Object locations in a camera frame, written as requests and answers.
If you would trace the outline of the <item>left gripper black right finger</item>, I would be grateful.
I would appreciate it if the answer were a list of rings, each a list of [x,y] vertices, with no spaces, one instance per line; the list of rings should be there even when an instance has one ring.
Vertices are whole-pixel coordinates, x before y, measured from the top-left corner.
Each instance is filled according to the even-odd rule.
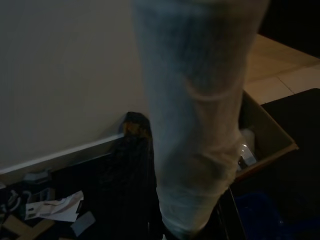
[[[197,240],[245,240],[245,231],[230,188],[219,198]]]

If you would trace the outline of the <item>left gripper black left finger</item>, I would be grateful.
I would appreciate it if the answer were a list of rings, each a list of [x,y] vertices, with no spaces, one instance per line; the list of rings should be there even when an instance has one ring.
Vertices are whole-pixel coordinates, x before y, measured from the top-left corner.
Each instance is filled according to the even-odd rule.
[[[127,112],[123,138],[114,151],[125,183],[123,197],[124,240],[164,240],[157,195],[153,138],[150,121],[140,112]]]

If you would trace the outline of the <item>blue dustpan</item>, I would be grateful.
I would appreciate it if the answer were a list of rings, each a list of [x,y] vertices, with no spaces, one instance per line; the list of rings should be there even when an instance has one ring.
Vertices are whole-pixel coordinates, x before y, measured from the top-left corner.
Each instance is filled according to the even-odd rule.
[[[295,240],[266,194],[244,194],[236,197],[235,203],[247,240]]]

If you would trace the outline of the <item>grey card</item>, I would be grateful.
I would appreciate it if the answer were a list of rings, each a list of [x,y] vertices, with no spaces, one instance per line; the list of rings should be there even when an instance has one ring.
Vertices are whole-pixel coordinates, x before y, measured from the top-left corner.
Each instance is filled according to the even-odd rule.
[[[76,237],[79,237],[85,230],[92,226],[96,219],[91,211],[86,212],[79,217],[70,227]]]

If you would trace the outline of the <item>white baseboard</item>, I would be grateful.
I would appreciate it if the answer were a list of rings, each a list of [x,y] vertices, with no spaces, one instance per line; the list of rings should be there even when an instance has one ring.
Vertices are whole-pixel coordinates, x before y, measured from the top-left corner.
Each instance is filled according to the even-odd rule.
[[[86,150],[86,149],[89,149],[91,147],[96,147],[96,146],[101,145],[101,144],[109,143],[111,141],[118,140],[118,139],[122,138],[123,136],[124,136],[124,134],[122,132],[121,133],[117,133],[117,134],[105,137],[103,139],[100,139],[100,140],[96,140],[96,141],[93,141],[93,142],[90,142],[90,143],[86,143],[86,144],[79,145],[79,146],[76,146],[76,147],[68,148],[66,150],[58,151],[58,152],[55,152],[55,153],[52,153],[52,154],[49,154],[49,155],[38,157],[38,158],[35,158],[35,159],[32,159],[32,160],[28,160],[28,161],[25,161],[23,163],[15,164],[15,165],[12,165],[12,166],[7,167],[7,168],[1,168],[0,169],[0,175],[7,174],[7,173],[10,173],[10,172],[22,169],[22,168],[26,168],[26,167],[29,167],[29,166],[33,166],[33,165],[36,165],[36,164],[39,164],[39,163],[42,163],[42,162],[46,162],[46,161],[49,161],[49,160],[52,160],[52,159],[55,159],[55,158],[59,158],[59,157],[62,157],[62,156],[68,155],[68,154],[72,154],[72,153],[76,153],[76,152],[79,152],[79,151],[82,151],[82,150]]]

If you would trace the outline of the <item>clear plastic bottle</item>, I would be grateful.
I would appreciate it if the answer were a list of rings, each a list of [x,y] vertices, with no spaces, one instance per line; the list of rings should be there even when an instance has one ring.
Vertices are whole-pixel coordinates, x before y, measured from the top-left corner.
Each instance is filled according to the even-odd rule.
[[[242,134],[242,144],[240,160],[238,161],[237,166],[238,172],[258,162],[255,156],[255,133],[248,128],[241,129],[240,132]]]

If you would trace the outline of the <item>white printed paper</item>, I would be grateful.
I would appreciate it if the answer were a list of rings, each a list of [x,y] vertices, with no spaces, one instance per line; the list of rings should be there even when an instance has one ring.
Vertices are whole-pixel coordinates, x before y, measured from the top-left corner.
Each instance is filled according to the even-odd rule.
[[[80,213],[84,194],[78,191],[66,198],[27,203],[25,220],[42,218],[61,222],[75,222]]]

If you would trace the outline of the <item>brown cardboard box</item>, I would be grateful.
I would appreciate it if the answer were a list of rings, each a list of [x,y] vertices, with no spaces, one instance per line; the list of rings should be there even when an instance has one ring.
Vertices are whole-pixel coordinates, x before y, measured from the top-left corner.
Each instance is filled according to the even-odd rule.
[[[238,122],[240,129],[248,129],[254,133],[253,155],[257,162],[240,170],[236,174],[236,182],[299,149],[294,139],[246,92],[243,93]]]

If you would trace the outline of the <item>brown cardboard piece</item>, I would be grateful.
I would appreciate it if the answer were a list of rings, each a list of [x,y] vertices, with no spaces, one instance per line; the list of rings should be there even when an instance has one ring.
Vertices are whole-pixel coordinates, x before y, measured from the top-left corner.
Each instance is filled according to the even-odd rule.
[[[16,240],[35,240],[44,232],[49,230],[55,222],[50,219],[42,219],[35,226],[31,227],[13,215],[10,215],[3,223],[3,227],[16,234]]]

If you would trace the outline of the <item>dark brown door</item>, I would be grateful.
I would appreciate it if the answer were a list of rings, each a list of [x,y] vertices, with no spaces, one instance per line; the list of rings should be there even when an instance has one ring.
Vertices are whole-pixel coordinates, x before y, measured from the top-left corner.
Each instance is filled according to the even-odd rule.
[[[258,33],[320,59],[320,0],[270,0]]]

